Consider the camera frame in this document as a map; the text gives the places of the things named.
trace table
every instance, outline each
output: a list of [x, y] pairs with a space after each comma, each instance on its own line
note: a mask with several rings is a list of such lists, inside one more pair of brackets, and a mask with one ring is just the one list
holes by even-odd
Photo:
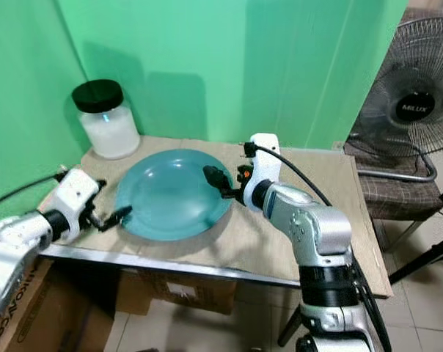
[[[240, 157], [243, 150], [236, 144], [193, 139], [143, 136], [133, 155], [116, 161], [104, 160], [90, 150], [81, 159], [83, 170], [108, 182], [95, 199], [98, 215], [106, 216], [114, 210], [117, 184], [130, 167], [146, 156], [175, 148], [201, 150], [215, 156], [232, 172], [234, 180], [236, 167], [247, 162]], [[346, 214], [353, 231], [352, 246], [371, 290], [377, 296], [391, 296], [353, 157], [324, 150], [282, 149], [282, 154], [299, 166], [333, 205]], [[280, 180], [312, 193], [286, 167], [282, 167]], [[177, 243], [147, 241], [115, 227], [102, 233], [89, 230], [71, 245], [58, 242], [43, 254], [299, 287], [298, 265], [290, 241], [262, 214], [253, 213], [237, 202], [233, 202], [228, 213], [210, 230]]]

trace fan grille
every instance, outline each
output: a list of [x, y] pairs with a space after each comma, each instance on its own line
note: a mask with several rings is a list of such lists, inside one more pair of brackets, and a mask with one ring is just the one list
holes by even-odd
[[443, 149], [443, 18], [397, 28], [352, 133], [379, 155]]

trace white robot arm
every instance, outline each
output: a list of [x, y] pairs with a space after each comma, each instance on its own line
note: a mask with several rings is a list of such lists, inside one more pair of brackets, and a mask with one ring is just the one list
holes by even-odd
[[71, 169], [41, 211], [0, 221], [0, 313], [9, 304], [31, 261], [53, 241], [62, 239], [69, 243], [90, 225], [105, 231], [131, 212], [131, 207], [119, 209], [106, 221], [94, 216], [92, 201], [105, 184], [80, 169]]

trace fan logo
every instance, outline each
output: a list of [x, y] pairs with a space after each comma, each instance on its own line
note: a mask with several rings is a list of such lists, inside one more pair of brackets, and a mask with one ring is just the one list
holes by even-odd
[[415, 105], [403, 105], [402, 110], [415, 111], [415, 112], [427, 112], [428, 106], [415, 106]]

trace white powder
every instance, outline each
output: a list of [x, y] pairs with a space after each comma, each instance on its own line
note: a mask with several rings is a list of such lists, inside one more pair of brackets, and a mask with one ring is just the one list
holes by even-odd
[[99, 114], [84, 112], [80, 120], [96, 154], [103, 158], [123, 158], [139, 146], [140, 135], [132, 111], [125, 106]]

